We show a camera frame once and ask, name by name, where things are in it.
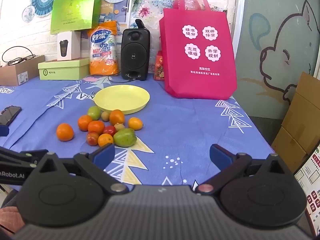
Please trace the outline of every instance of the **tangerine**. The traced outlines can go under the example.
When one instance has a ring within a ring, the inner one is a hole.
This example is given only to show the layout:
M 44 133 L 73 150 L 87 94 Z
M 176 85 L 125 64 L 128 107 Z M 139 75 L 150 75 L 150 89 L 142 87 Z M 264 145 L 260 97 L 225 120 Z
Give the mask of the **tangerine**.
M 115 125 L 116 123 L 124 124 L 124 122 L 125 122 L 124 114 L 119 109 L 113 110 L 110 113 L 109 121 L 110 121 L 111 125 Z
M 100 135 L 98 139 L 99 146 L 105 146 L 107 143 L 113 143 L 113 137 L 108 133 Z
M 128 127 L 133 130 L 140 130 L 143 126 L 143 122 L 137 117 L 131 117 L 128 121 Z
M 79 119 L 78 119 L 78 127 L 81 131 L 84 131 L 86 132 L 88 130 L 88 125 L 89 123 L 91 123 L 93 120 L 92 120 L 92 117 L 85 114 L 83 116 L 81 116 Z
M 88 124 L 88 132 L 95 132 L 98 135 L 103 133 L 104 122 L 103 121 L 92 121 Z
M 59 124 L 56 134 L 58 139 L 63 142 L 70 141 L 75 135 L 72 127 L 67 123 Z

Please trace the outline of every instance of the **black phone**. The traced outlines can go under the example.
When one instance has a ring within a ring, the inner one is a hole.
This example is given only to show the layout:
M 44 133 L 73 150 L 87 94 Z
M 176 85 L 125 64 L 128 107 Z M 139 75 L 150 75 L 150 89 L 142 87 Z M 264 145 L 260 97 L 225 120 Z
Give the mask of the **black phone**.
M 0 115 L 0 125 L 9 126 L 21 110 L 22 108 L 19 106 L 9 106 L 5 108 Z

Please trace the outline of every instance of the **green shoebox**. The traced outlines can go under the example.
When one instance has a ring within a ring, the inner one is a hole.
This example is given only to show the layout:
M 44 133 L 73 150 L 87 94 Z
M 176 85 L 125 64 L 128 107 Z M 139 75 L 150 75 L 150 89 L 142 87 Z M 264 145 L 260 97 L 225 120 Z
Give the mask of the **green shoebox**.
M 88 58 L 48 61 L 38 64 L 41 80 L 80 80 L 90 74 Z
M 101 0 L 54 0 L 51 34 L 98 26 Z

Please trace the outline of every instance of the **blue gripper pad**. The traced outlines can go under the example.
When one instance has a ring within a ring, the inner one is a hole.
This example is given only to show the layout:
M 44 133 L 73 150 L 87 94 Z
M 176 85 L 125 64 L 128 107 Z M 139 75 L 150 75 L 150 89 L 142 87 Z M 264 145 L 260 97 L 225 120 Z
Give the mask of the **blue gripper pad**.
M 115 145 L 106 144 L 95 152 L 91 153 L 92 162 L 100 169 L 104 170 L 115 158 Z
M 218 144 L 212 144 L 210 147 L 210 159 L 222 171 L 236 160 L 236 156 Z
M 9 126 L 7 125 L 0 125 L 0 136 L 7 136 L 9 134 Z

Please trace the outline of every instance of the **pink tote bag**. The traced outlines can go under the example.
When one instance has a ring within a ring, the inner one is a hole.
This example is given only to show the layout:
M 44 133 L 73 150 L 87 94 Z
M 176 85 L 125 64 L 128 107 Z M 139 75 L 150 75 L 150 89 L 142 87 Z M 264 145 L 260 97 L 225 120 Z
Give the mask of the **pink tote bag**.
M 226 14 L 185 10 L 184 0 L 164 9 L 160 20 L 165 90 L 177 98 L 228 99 L 237 88 Z

